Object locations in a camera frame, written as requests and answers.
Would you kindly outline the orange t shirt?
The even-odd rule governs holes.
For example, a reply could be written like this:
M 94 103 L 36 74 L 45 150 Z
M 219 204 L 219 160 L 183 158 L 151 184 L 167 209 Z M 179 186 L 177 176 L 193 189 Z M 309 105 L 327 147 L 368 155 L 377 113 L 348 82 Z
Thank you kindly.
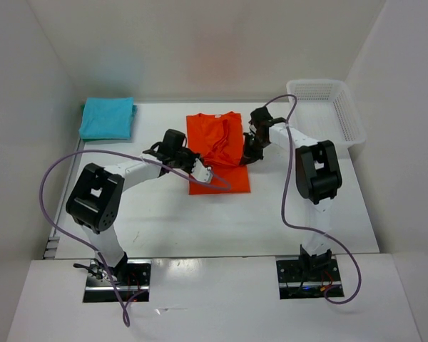
M 199 153 L 206 165 L 219 178 L 212 179 L 212 189 L 190 183 L 190 195 L 239 194 L 250 192 L 248 169 L 240 165 L 243 155 L 243 123 L 241 114 L 199 113 L 186 117 L 188 147 Z

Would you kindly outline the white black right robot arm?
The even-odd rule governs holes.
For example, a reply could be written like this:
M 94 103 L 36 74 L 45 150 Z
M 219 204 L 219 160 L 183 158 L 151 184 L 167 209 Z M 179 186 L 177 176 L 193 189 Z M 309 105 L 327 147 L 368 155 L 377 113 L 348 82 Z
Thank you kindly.
M 250 131 L 245 133 L 240 165 L 263 159 L 263 150 L 271 144 L 292 153 L 295 184 L 310 210 L 311 233 L 300 246 L 298 271 L 303 280 L 316 279 L 330 264 L 332 257 L 327 232 L 330 230 L 330 208 L 342 176 L 335 145 L 329 140 L 316 140 L 286 124 L 284 118 L 273 118 L 263 106 L 250 114 Z

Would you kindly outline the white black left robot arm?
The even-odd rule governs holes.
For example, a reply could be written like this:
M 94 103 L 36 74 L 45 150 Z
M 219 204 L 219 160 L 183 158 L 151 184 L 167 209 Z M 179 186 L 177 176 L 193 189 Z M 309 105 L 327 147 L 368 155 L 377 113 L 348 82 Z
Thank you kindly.
M 169 168 L 182 170 L 205 184 L 212 180 L 210 168 L 199 153 L 185 146 L 185 140 L 184 133 L 169 129 L 163 140 L 145 150 L 138 160 L 107 167 L 89 163 L 83 168 L 66 203 L 66 212 L 95 247 L 98 268 L 109 283 L 121 284 L 128 277 L 128 257 L 113 226 L 123 192 L 164 176 Z

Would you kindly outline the light blue t shirt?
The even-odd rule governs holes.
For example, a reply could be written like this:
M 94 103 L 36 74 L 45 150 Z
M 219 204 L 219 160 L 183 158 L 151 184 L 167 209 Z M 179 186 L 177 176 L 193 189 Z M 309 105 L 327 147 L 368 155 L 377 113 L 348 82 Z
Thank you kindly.
M 133 97 L 88 98 L 79 136 L 82 140 L 129 140 L 136 112 Z

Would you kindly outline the white plastic basket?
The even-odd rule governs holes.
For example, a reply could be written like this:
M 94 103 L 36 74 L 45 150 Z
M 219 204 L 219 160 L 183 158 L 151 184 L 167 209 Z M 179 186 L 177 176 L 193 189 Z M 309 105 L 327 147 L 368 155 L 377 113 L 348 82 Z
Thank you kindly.
M 331 140 L 349 148 L 367 139 L 355 102 L 347 85 L 332 79 L 288 81 L 288 93 L 297 98 L 290 122 L 302 133 L 317 140 Z

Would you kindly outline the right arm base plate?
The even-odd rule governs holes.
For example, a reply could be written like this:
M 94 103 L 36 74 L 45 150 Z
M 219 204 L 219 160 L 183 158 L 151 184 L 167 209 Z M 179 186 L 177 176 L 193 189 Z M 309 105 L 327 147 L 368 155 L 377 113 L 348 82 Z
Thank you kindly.
M 329 289 L 329 298 L 344 296 L 337 260 L 332 258 L 322 271 L 304 275 L 297 257 L 276 259 L 277 281 L 281 300 L 318 299 Z

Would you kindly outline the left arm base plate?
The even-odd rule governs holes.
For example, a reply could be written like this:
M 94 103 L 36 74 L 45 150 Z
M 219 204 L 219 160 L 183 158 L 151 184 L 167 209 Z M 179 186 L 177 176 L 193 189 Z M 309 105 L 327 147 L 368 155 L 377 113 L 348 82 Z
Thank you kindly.
M 90 260 L 88 266 L 81 266 L 80 264 L 74 264 L 74 266 L 88 272 L 83 294 L 84 303 L 98 304 L 118 301 L 107 273 L 100 268 L 95 259 Z M 126 275 L 120 280 L 114 280 L 120 298 L 124 303 L 128 300 L 132 302 L 149 301 L 151 267 L 152 261 L 150 259 L 128 260 Z

